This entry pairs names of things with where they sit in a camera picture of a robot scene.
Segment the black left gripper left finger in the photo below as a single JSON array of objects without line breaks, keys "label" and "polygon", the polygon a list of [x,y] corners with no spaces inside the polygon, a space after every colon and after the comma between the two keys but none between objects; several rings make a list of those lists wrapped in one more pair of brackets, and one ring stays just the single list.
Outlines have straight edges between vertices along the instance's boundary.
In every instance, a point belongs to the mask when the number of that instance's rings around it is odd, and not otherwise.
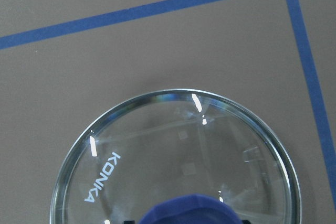
[{"label": "black left gripper left finger", "polygon": [[125,220],[123,224],[135,224],[134,220]]}]

